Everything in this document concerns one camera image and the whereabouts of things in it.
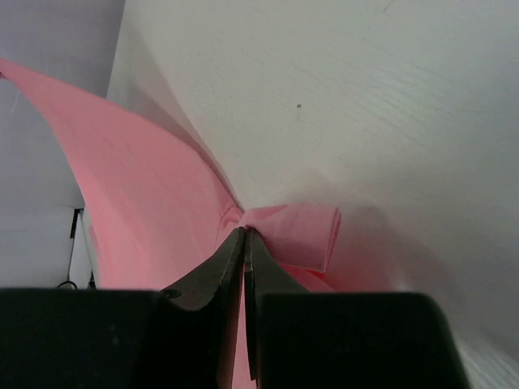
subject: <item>white wall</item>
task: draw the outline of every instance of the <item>white wall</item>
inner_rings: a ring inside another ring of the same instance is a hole
[[[517,388],[518,16],[517,0],[127,0],[109,98],[198,131],[244,207],[341,207],[346,287],[430,293],[476,387]]]
[[[0,57],[105,96],[124,0],[2,0]],[[49,126],[0,83],[0,286],[65,280],[84,201]]]

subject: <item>folded pink paper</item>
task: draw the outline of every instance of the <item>folded pink paper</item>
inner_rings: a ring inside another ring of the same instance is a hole
[[[200,155],[159,126],[7,60],[0,59],[0,75],[40,111],[66,154],[92,215],[102,288],[162,289],[245,226],[258,229],[273,257],[308,289],[331,290],[309,270],[326,270],[341,219],[335,207],[243,212]],[[255,387],[242,312],[234,387]]]

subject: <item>pink cloth bow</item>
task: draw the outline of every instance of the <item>pink cloth bow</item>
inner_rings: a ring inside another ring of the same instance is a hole
[[[52,126],[92,215],[100,286],[162,289],[207,259],[237,226],[258,229],[272,256],[310,290],[337,236],[335,207],[291,203],[243,212],[184,142],[107,100],[0,59]],[[248,377],[243,304],[233,387]]]

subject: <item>black plastic object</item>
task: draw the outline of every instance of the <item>black plastic object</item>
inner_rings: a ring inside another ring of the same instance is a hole
[[[259,388],[469,387],[429,297],[305,293],[257,232],[248,235],[245,254],[247,346]]]
[[[2,290],[0,387],[229,387],[244,237],[164,293]]]

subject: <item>gray background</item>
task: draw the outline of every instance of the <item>gray background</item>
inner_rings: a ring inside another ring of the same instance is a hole
[[[106,96],[124,0],[2,0],[0,58]],[[84,201],[56,139],[0,82],[0,286],[66,279]]]

